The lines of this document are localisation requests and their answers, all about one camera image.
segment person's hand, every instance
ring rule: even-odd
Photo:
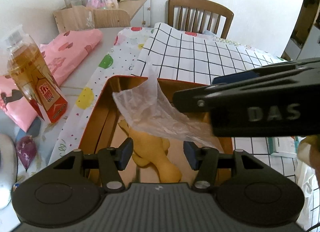
[[[309,152],[309,162],[306,162],[304,159],[301,159],[306,164],[310,165],[316,171],[316,177],[318,182],[320,181],[320,139],[319,135],[310,135],[304,138],[300,144],[303,143],[310,144]]]

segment chair backrest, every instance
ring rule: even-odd
[[[220,17],[223,16],[226,18],[226,21],[224,23],[224,27],[223,27],[223,30],[221,33],[221,38],[223,38],[223,39],[227,38],[229,29],[231,26],[231,22],[233,19],[233,15],[234,15],[233,12],[231,10],[229,10],[228,8],[222,6],[218,3],[209,1],[209,0],[169,0],[168,1],[168,25],[170,25],[172,27],[173,27],[173,19],[174,19],[174,7],[177,7],[177,6],[180,6],[180,13],[179,13],[178,28],[177,29],[188,31],[189,22],[190,22],[190,23],[192,23],[192,29],[191,29],[192,32],[202,33],[203,28],[204,28],[205,18],[206,18],[206,12],[209,12],[210,18],[209,18],[207,30],[211,29],[213,14],[218,14],[218,18],[217,18],[213,33],[217,34],[218,26],[220,23]],[[184,7],[187,7],[188,11],[187,11],[185,27],[183,29],[182,28],[182,12],[183,12]],[[195,15],[193,18],[193,22],[190,21],[190,10],[191,9],[196,9]],[[197,32],[198,12],[202,11],[202,10],[203,10],[203,15],[202,15],[199,31]]]

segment pink fabric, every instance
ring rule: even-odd
[[[66,80],[101,39],[102,32],[98,29],[68,31],[59,34],[48,45],[40,45],[41,54],[58,85]],[[17,89],[17,86],[11,78],[0,76],[0,93],[9,97],[14,89]],[[7,105],[0,98],[0,108],[25,132],[37,116],[24,97]]]

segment grid pattern cloth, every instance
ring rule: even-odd
[[[147,76],[146,63],[150,61],[159,78],[176,79],[210,85],[215,77],[243,72],[253,68],[282,62],[268,53],[244,46],[204,39],[200,35],[178,31],[167,24],[155,25],[146,41],[131,75]],[[243,149],[288,179],[297,182],[297,160],[269,155],[265,137],[234,137],[233,149]],[[319,187],[314,184],[312,225],[320,220]]]

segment yellow plush toy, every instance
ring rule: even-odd
[[[138,132],[129,127],[125,120],[121,120],[118,125],[133,140],[132,159],[136,165],[144,167],[150,162],[153,163],[158,169],[162,183],[180,181],[182,177],[180,170],[169,161],[165,154],[165,151],[170,147],[168,139]]]

